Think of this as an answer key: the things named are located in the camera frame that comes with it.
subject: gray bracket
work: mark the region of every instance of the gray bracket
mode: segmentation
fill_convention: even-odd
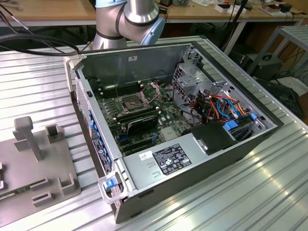
[[[59,188],[60,188],[63,195],[69,194],[69,193],[75,191],[75,189],[76,189],[75,181],[74,181],[73,175],[71,173],[69,174],[69,178],[70,178],[70,184],[63,186],[63,183],[62,183],[60,177],[58,177]]]
[[[39,145],[38,145],[37,141],[35,140],[33,133],[31,131],[33,129],[33,122],[32,122],[31,117],[25,116],[25,117],[17,118],[17,119],[14,120],[14,124],[15,124],[16,131],[18,133],[20,133],[20,136],[16,137],[16,132],[15,133],[13,132],[16,139],[18,140],[18,139],[20,139],[24,136],[26,138],[27,142],[28,142],[28,145],[32,149],[37,161],[42,160],[43,156],[41,155]],[[20,144],[24,144],[24,142],[19,141],[18,144],[19,144],[19,148],[20,148],[20,147],[22,147],[22,145],[20,146]]]
[[[3,172],[3,164],[0,162],[0,171]],[[4,180],[2,179],[2,175],[0,174],[0,190],[4,189]]]
[[[59,131],[57,124],[48,125],[45,127],[49,143],[55,143],[64,138],[64,134]]]
[[[44,203],[52,201],[53,197],[52,197],[51,191],[46,191],[46,192],[43,192],[39,195],[32,196],[31,199],[32,199],[32,204],[35,207],[37,207],[37,206],[40,206]]]
[[[31,183],[30,189],[32,191],[35,191],[35,190],[42,189],[42,188],[46,187],[47,185],[49,185],[48,178],[42,178],[40,180],[37,180],[37,181]]]

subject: motherboard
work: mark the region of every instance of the motherboard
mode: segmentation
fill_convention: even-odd
[[[177,138],[192,126],[170,94],[168,84],[155,81],[99,89],[97,102],[123,155]]]

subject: gray fixture plate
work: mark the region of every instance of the gray fixture plate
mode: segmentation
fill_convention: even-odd
[[[61,127],[58,127],[58,130],[63,133]],[[39,162],[30,148],[19,152],[14,145],[16,139],[0,142],[0,150],[2,150],[0,161],[4,166],[2,178],[5,182],[5,188],[0,191],[0,196],[44,178],[48,178],[49,184],[34,191],[29,189],[0,200],[0,227],[67,200],[81,192],[66,139],[49,143],[44,130],[35,132],[33,135],[44,156],[44,159]],[[74,179],[75,190],[63,195],[59,188],[58,177],[60,177],[62,185],[65,186],[70,184],[69,174]],[[35,207],[31,198],[48,193],[48,191],[51,191],[53,199]]]

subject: workbench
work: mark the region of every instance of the workbench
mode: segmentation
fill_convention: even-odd
[[[64,127],[82,188],[80,195],[1,231],[308,230],[308,127],[209,40],[195,36],[164,38],[158,43],[193,40],[280,118],[284,127],[243,160],[121,224],[115,224],[112,209],[97,186],[98,176],[69,97],[62,59],[0,53],[0,139],[13,137],[13,121],[21,116],[31,116],[34,131],[53,123]],[[209,74],[216,72],[212,66],[204,68]]]
[[[18,19],[27,26],[72,26],[72,25],[95,25],[96,11],[89,0],[18,0],[23,10],[18,11],[8,8]],[[252,4],[253,9],[242,14],[238,20],[239,24],[231,37],[225,54],[229,54],[235,45],[247,22],[290,22],[294,21],[296,26],[301,25],[307,15],[298,14],[271,16],[260,9],[261,5]],[[217,23],[228,22],[229,13],[220,13],[215,6],[201,6],[190,2],[188,7],[171,5],[168,8],[167,23]],[[13,26],[20,26],[12,18],[4,13]]]

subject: white label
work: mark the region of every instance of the white label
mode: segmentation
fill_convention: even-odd
[[[137,56],[130,56],[128,57],[128,61],[131,62],[131,61],[137,61]]]
[[[147,151],[145,153],[141,153],[141,154],[139,154],[139,157],[140,157],[141,160],[149,159],[149,158],[153,157],[152,151]]]

